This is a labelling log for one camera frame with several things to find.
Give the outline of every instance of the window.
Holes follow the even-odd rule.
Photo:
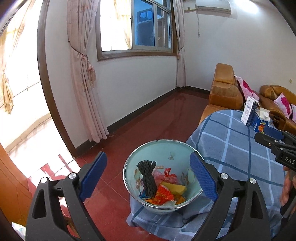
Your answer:
[[[170,0],[101,0],[96,17],[98,60],[138,55],[176,56]]]

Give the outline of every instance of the light blue bowl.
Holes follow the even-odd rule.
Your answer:
[[[190,154],[196,151],[186,143],[175,140],[156,140],[148,142],[133,151],[128,157],[123,168],[123,181],[131,196],[144,205],[146,209],[156,214],[167,214],[184,207],[196,199],[202,192],[199,182],[190,168]],[[156,161],[156,166],[171,168],[171,174],[176,174],[178,178],[187,186],[184,193],[186,201],[174,206],[156,206],[145,202],[139,198],[139,193],[143,190],[141,185],[142,175],[137,168],[140,161]]]

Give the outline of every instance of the silver bowl rim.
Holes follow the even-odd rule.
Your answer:
[[[152,143],[152,142],[158,142],[158,141],[174,141],[174,142],[179,142],[179,143],[182,143],[182,144],[185,144],[187,146],[189,146],[190,148],[192,148],[194,151],[196,151],[199,156],[204,160],[204,158],[201,156],[201,154],[195,149],[193,148],[192,146],[188,145],[187,143],[184,143],[182,141],[177,141],[177,140],[170,140],[170,139],[161,139],[161,140],[154,140],[154,141],[150,141],[150,142],[147,142],[141,146],[139,146],[138,148],[136,148],[127,158],[125,164],[124,164],[124,167],[123,167],[123,171],[122,171],[122,174],[123,174],[123,182],[124,182],[124,185],[126,187],[126,189],[128,190],[128,192],[130,193],[130,195],[136,199],[137,201],[139,201],[141,204],[143,204],[144,206],[147,206],[149,208],[155,208],[155,209],[158,209],[158,210],[177,210],[179,208],[182,208],[186,205],[188,205],[189,203],[193,202],[201,193],[202,193],[202,188],[200,188],[200,191],[198,193],[196,193],[191,199],[181,203],[181,204],[178,204],[178,205],[175,205],[175,206],[168,206],[168,207],[162,207],[162,206],[157,206],[157,205],[153,205],[153,204],[150,204],[148,202],[145,202],[143,201],[142,199],[138,199],[138,197],[135,197],[134,194],[132,194],[129,189],[128,189],[128,184],[127,184],[127,180],[126,180],[126,177],[125,177],[125,172],[126,172],[126,167],[127,167],[127,164],[128,164],[128,161],[130,159],[130,157],[139,149],[141,148],[142,146],[144,145],[147,145],[149,143]]]

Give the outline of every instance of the human hand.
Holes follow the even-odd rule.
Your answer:
[[[296,189],[296,176],[294,176],[293,181],[291,182],[290,180],[290,174],[291,171],[289,168],[287,167],[283,167],[284,171],[288,171],[286,176],[285,176],[285,181],[284,181],[284,186],[283,186],[283,190],[282,190],[282,194],[280,196],[280,202],[281,205],[284,206],[287,201],[289,200],[289,194],[291,191],[291,188],[294,186],[294,188]],[[296,206],[292,209],[291,214],[294,213],[294,211],[296,210]]]

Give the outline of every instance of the dark baseboard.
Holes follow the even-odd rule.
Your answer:
[[[200,88],[196,88],[196,87],[192,87],[192,86],[185,86],[185,87],[183,87],[183,89],[196,91],[196,92],[204,93],[204,94],[210,94],[210,91],[208,91],[208,90],[204,90],[204,89],[200,89]]]
[[[140,114],[144,113],[146,110],[148,110],[151,107],[155,106],[157,103],[161,102],[165,98],[169,97],[174,92],[181,91],[182,89],[191,90],[191,91],[195,91],[195,92],[199,92],[199,93],[204,93],[204,94],[209,94],[210,93],[210,91],[208,91],[208,90],[203,90],[203,89],[199,89],[199,88],[191,87],[191,86],[186,86],[186,87],[182,87],[182,88],[179,88],[179,87],[178,88],[175,88],[175,89],[173,89],[173,90],[171,90],[171,91],[163,94],[162,96],[156,98],[155,100],[152,100],[148,104],[140,107],[139,109],[135,110],[134,112],[128,114],[127,116],[123,117],[119,121],[116,121],[112,125],[108,126],[107,127],[107,130],[109,131],[109,133],[115,132],[117,129],[119,129],[120,127],[124,126],[125,124],[127,124],[128,122],[130,122],[131,120],[133,120],[134,118],[136,118],[137,116],[139,116]],[[81,156],[84,153],[86,153],[89,149],[91,149],[93,146],[95,146],[96,144],[97,143],[94,142],[94,141],[87,140],[86,142],[82,143],[80,146],[78,146],[76,148],[76,153],[78,154],[78,156]]]

